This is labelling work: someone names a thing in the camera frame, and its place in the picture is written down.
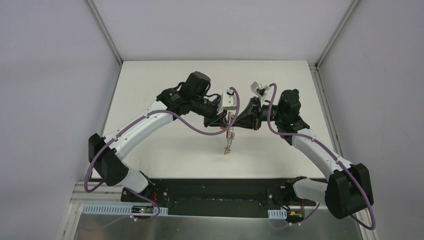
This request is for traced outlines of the key organizer with red handle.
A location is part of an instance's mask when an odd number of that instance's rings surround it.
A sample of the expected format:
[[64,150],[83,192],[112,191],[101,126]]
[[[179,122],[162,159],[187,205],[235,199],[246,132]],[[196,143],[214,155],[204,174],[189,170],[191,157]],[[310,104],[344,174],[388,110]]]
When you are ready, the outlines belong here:
[[[234,114],[232,112],[228,112],[227,113],[227,123],[230,124],[231,121],[234,118]],[[235,138],[235,132],[234,132],[234,128],[230,127],[227,131],[226,131],[226,146],[224,147],[224,155],[227,155],[231,152],[231,146],[232,146],[232,142]]]

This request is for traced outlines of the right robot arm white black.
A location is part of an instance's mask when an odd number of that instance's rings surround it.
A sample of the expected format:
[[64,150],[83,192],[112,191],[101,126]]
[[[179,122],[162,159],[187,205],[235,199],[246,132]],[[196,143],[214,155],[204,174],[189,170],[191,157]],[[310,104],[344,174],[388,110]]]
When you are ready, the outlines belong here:
[[368,210],[372,216],[374,196],[368,168],[362,163],[351,163],[321,142],[300,115],[298,89],[284,90],[276,105],[272,100],[263,104],[268,89],[268,86],[253,87],[256,96],[243,111],[232,93],[231,99],[224,101],[236,112],[231,126],[257,130],[266,123],[273,134],[304,154],[326,179],[319,182],[305,176],[291,178],[285,183],[281,201],[296,205],[309,200],[325,205],[337,219],[352,217],[362,210]]

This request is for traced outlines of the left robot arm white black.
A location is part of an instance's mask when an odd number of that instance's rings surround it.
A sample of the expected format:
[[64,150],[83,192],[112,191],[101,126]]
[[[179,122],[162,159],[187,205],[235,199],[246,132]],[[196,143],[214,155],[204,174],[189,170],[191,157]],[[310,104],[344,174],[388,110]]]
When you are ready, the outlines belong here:
[[226,109],[237,105],[236,91],[233,87],[226,93],[209,100],[208,90],[211,80],[205,74],[194,71],[186,81],[176,87],[164,89],[156,100],[131,122],[121,128],[101,136],[94,133],[88,139],[88,161],[84,189],[90,193],[97,187],[89,188],[88,181],[93,171],[96,171],[101,184],[107,186],[121,185],[133,190],[133,195],[140,202],[152,198],[153,189],[149,186],[148,177],[124,163],[128,153],[149,135],[161,127],[178,119],[192,130],[208,135],[182,119],[182,115],[190,112],[205,118],[221,117]]

